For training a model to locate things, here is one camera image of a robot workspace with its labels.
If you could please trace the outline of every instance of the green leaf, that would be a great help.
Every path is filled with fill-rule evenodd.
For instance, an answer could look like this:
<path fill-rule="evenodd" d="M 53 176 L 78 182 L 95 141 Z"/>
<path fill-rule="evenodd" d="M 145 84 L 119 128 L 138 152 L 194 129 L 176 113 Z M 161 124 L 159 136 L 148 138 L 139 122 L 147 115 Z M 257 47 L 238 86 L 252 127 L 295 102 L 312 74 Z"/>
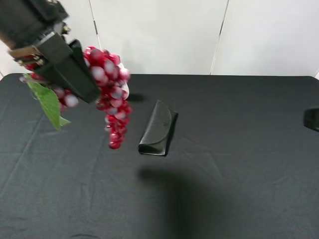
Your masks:
<path fill-rule="evenodd" d="M 67 119 L 60 117 L 60 126 L 65 126 L 67 124 L 70 124 L 71 121 L 68 121 Z"/>
<path fill-rule="evenodd" d="M 28 82 L 27 84 L 38 98 L 44 113 L 56 129 L 61 129 L 61 126 L 71 123 L 60 116 L 59 100 L 53 90 L 43 87 L 37 82 Z"/>

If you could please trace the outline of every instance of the black tablecloth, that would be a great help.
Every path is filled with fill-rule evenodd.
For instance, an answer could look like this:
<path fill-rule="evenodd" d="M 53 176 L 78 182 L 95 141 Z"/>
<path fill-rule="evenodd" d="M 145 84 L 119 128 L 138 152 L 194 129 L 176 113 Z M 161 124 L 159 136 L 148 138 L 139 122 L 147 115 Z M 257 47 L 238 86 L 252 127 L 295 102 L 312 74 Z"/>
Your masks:
<path fill-rule="evenodd" d="M 81 103 L 56 131 L 18 75 L 0 82 L 0 238 L 318 239 L 311 77 L 134 75 L 119 150 Z M 179 112 L 167 157 L 137 146 L 157 99 Z"/>

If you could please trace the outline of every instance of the black object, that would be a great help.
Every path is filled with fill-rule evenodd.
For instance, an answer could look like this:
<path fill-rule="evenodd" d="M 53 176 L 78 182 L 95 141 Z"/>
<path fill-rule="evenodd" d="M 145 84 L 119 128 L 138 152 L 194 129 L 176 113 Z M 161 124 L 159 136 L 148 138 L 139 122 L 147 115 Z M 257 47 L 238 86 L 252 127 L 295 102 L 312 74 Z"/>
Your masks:
<path fill-rule="evenodd" d="M 68 45 L 64 40 L 66 17 L 59 1 L 0 0 L 0 40 L 18 63 L 38 64 L 34 72 L 89 103 L 100 91 L 85 65 L 80 42 Z"/>
<path fill-rule="evenodd" d="M 308 109 L 305 111 L 304 126 L 319 132 L 319 108 Z"/>
<path fill-rule="evenodd" d="M 139 153 L 165 156 L 177 115 L 177 112 L 169 109 L 162 101 L 157 100 L 142 135 L 138 147 Z"/>
<path fill-rule="evenodd" d="M 32 45 L 67 17 L 58 1 L 0 0 L 0 40 L 11 50 Z"/>
<path fill-rule="evenodd" d="M 318 239 L 312 77 L 133 75 L 125 142 L 80 103 L 56 131 L 19 75 L 0 81 L 2 239 Z M 157 99 L 179 113 L 166 157 L 137 144 Z"/>

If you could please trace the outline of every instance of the red grape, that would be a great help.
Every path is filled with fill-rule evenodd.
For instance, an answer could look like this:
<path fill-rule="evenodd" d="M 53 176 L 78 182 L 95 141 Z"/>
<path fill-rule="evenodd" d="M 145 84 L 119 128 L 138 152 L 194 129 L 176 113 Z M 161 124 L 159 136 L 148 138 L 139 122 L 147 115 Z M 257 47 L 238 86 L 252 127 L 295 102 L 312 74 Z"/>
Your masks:
<path fill-rule="evenodd" d="M 107 108 L 107 104 L 105 100 L 99 99 L 96 103 L 95 103 L 95 107 L 100 110 L 100 111 L 104 111 Z"/>
<path fill-rule="evenodd" d="M 125 112 L 126 112 L 127 114 L 132 113 L 132 111 L 133 111 L 133 109 L 132 109 L 132 107 L 130 107 L 130 106 L 128 106 L 128 107 L 125 109 Z"/>
<path fill-rule="evenodd" d="M 93 49 L 95 49 L 94 46 L 88 46 L 87 48 L 85 48 L 83 55 L 86 59 L 90 59 L 90 54 Z"/>
<path fill-rule="evenodd" d="M 113 73 L 112 73 L 112 79 L 114 79 L 115 81 L 117 81 L 118 77 L 119 77 L 119 67 L 115 66 Z"/>
<path fill-rule="evenodd" d="M 105 110 L 104 110 L 108 115 L 115 115 L 117 112 L 118 112 L 118 109 L 115 108 L 115 107 L 107 107 Z"/>
<path fill-rule="evenodd" d="M 106 60 L 104 64 L 104 70 L 107 74 L 113 74 L 113 71 L 115 69 L 115 65 L 112 61 Z"/>
<path fill-rule="evenodd" d="M 32 73 L 30 74 L 30 76 L 31 76 L 31 78 L 33 78 L 33 79 L 35 79 L 35 80 L 39 80 L 39 79 L 40 79 L 40 76 L 37 75 L 37 74 L 34 73 L 34 72 L 32 72 Z"/>
<path fill-rule="evenodd" d="M 109 147 L 110 147 L 111 149 L 118 149 L 120 146 L 121 146 L 121 144 L 120 144 L 119 142 L 113 142 L 113 141 L 111 141 L 111 142 L 109 143 Z"/>
<path fill-rule="evenodd" d="M 101 96 L 106 96 L 110 93 L 110 88 L 108 87 L 108 84 L 101 87 Z"/>
<path fill-rule="evenodd" d="M 118 132 L 119 132 L 119 134 L 125 134 L 127 132 L 127 129 L 126 129 L 126 127 L 119 127 Z"/>
<path fill-rule="evenodd" d="M 120 135 L 116 132 L 110 134 L 110 141 L 117 142 L 120 139 Z"/>
<path fill-rule="evenodd" d="M 114 116 L 106 116 L 105 118 L 108 122 L 110 123 L 115 123 L 116 122 L 116 118 Z"/>
<path fill-rule="evenodd" d="M 115 107 L 115 108 L 120 107 L 120 106 L 122 105 L 122 102 L 123 102 L 123 100 L 122 100 L 121 98 L 119 98 L 119 99 L 111 99 L 111 100 L 110 100 L 110 104 L 111 104 L 113 107 Z"/>
<path fill-rule="evenodd" d="M 105 72 L 102 67 L 92 66 L 91 73 L 96 81 L 102 81 L 105 76 Z"/>
<path fill-rule="evenodd" d="M 92 49 L 92 51 L 90 53 L 89 61 L 91 64 L 103 66 L 103 64 L 105 62 L 103 52 L 97 48 Z"/>
<path fill-rule="evenodd" d="M 130 72 L 128 71 L 128 69 L 126 68 L 123 68 L 123 69 L 120 69 L 119 71 L 119 78 L 121 80 L 124 80 L 124 81 L 128 81 L 129 78 L 130 78 Z"/>
<path fill-rule="evenodd" d="M 118 120 L 124 120 L 126 118 L 126 112 L 125 111 L 119 111 L 114 116 Z"/>
<path fill-rule="evenodd" d="M 127 125 L 130 122 L 129 118 L 125 118 L 123 120 L 119 120 L 120 125 Z"/>
<path fill-rule="evenodd" d="M 25 65 L 25 69 L 29 70 L 29 71 L 32 71 L 34 67 L 38 66 L 38 64 L 36 63 L 32 63 L 32 64 L 28 64 L 28 65 Z"/>
<path fill-rule="evenodd" d="M 125 109 L 127 106 L 129 106 L 129 103 L 126 100 L 123 100 L 121 108 Z"/>
<path fill-rule="evenodd" d="M 114 99 L 119 99 L 120 97 L 122 97 L 123 95 L 123 90 L 118 87 L 118 86 L 114 86 L 111 89 L 111 97 Z"/>
<path fill-rule="evenodd" d="M 118 79 L 118 81 L 117 81 L 117 83 L 115 85 L 118 86 L 118 87 L 122 87 L 125 84 L 126 84 L 126 81 Z"/>
<path fill-rule="evenodd" d="M 108 82 L 109 82 L 109 78 L 107 76 L 104 76 L 101 80 L 96 81 L 96 84 L 102 87 L 107 85 Z"/>
<path fill-rule="evenodd" d="M 110 52 L 108 50 L 104 49 L 102 52 L 104 54 L 104 57 L 108 58 L 110 56 Z"/>
<path fill-rule="evenodd" d="M 128 93 L 127 91 L 123 90 L 122 98 L 123 98 L 124 100 L 126 100 L 128 97 L 129 97 L 129 93 Z"/>
<path fill-rule="evenodd" d="M 56 96 L 59 99 L 65 96 L 65 90 L 62 87 L 59 87 L 59 86 L 53 87 L 53 91 L 55 92 Z"/>
<path fill-rule="evenodd" d="M 73 94 L 67 94 L 64 97 L 64 105 L 67 107 L 75 107 L 79 104 L 79 100 Z"/>
<path fill-rule="evenodd" d="M 110 56 L 108 57 L 115 65 L 120 64 L 121 60 L 120 57 L 117 54 L 110 54 Z"/>

